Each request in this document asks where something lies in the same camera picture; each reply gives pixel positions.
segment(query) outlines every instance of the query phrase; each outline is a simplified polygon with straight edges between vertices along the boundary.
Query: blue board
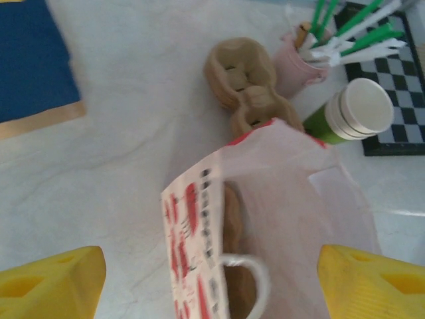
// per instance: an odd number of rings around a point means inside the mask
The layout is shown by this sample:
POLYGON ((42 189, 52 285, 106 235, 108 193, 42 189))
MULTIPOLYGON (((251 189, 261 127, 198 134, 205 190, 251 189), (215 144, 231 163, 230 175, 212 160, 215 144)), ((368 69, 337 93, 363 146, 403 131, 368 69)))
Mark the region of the blue board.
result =
POLYGON ((0 3, 0 123, 80 100, 44 0, 0 3))

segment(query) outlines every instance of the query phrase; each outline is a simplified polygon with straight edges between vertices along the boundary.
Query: yellow object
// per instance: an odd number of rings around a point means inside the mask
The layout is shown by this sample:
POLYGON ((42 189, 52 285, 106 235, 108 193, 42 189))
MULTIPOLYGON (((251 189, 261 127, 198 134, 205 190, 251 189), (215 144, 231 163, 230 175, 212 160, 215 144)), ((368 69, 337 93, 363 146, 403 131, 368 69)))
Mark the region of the yellow object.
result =
POLYGON ((425 267, 325 245, 317 273, 331 319, 425 318, 425 267))
POLYGON ((0 272, 0 319, 92 319, 105 277, 100 247, 0 272))

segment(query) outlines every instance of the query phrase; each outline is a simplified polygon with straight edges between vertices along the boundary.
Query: white paper bag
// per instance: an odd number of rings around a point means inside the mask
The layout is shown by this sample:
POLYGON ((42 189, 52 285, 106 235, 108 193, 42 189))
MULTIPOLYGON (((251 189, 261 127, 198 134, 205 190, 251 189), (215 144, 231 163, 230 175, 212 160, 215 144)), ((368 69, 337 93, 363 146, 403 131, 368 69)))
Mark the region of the white paper bag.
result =
POLYGON ((321 246, 379 253, 374 221, 335 151, 280 120, 207 156, 162 193, 177 317, 229 318, 224 181, 244 204, 242 245, 271 277, 261 318, 328 319, 316 273, 321 246))

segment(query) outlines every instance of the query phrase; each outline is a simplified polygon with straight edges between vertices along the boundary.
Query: bag handle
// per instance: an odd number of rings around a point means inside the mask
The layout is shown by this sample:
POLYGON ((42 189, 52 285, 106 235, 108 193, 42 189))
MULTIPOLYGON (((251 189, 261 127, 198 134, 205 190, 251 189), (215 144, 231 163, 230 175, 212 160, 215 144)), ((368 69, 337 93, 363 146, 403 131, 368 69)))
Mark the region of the bag handle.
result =
POLYGON ((222 254, 220 261, 226 266, 243 266, 251 271, 256 281, 257 301, 246 319, 260 319, 266 309, 272 287, 267 266, 260 259, 249 255, 222 254))

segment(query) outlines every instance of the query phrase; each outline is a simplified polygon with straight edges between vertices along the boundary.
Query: marble surface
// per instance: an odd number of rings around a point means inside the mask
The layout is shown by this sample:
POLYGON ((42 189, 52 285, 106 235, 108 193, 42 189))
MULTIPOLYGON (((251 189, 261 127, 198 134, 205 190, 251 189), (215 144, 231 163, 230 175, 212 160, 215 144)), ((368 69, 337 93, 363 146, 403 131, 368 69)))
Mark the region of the marble surface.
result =
MULTIPOLYGON (((204 59, 237 36, 273 53, 287 31, 282 7, 49 2, 88 115, 0 142, 0 269, 100 245, 108 275, 97 319, 174 318, 159 194, 231 139, 229 114, 203 78, 204 59)), ((310 16, 296 8, 300 21, 310 16)), ((346 83, 335 69, 294 105, 305 118, 346 83)), ((359 142, 338 149, 375 212, 384 254, 425 265, 424 158, 365 158, 359 142)))

